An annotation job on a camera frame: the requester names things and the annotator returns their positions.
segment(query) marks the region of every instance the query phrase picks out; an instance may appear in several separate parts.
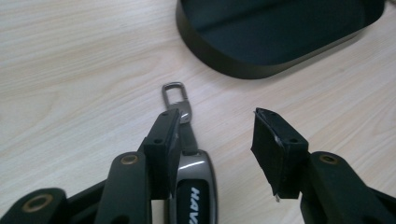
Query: wooden table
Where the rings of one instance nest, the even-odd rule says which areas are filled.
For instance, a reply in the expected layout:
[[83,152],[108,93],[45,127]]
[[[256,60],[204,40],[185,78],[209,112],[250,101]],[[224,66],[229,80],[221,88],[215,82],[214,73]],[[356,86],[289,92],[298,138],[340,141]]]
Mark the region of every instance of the wooden table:
[[[298,201],[276,203],[250,151],[256,107],[396,196],[396,6],[355,39],[260,80],[201,63],[175,9],[168,0],[0,3],[0,216],[35,189],[72,196],[105,179],[165,110],[171,81],[185,84],[216,169],[219,223],[303,223]],[[154,223],[162,206],[153,203]]]

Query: key fob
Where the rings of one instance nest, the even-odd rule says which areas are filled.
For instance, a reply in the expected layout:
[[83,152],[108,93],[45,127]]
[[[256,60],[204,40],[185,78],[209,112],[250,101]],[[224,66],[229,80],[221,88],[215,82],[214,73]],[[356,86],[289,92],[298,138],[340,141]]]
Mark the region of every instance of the key fob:
[[215,173],[203,150],[183,151],[177,173],[177,191],[169,200],[170,224],[215,224],[218,200]]

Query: black plastic container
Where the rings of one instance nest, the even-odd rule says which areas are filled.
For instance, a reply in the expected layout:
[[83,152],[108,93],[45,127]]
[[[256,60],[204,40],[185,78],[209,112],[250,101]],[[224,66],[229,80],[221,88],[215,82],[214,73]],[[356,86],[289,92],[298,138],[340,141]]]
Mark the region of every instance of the black plastic container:
[[188,48],[231,77],[272,76],[357,35],[383,0],[179,0]]

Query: brass rivet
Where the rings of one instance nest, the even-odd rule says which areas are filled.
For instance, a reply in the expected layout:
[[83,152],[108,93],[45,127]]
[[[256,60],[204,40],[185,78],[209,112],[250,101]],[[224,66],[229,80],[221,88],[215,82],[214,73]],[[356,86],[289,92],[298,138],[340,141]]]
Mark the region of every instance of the brass rivet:
[[22,211],[25,213],[33,213],[39,211],[49,205],[52,200],[53,197],[50,194],[37,195],[23,205]]
[[121,163],[124,165],[131,165],[137,162],[137,156],[136,155],[128,155],[124,156],[121,159]]
[[337,158],[335,158],[334,156],[331,156],[331,155],[327,155],[327,154],[320,155],[319,159],[321,161],[329,163],[331,165],[335,165],[338,163]]

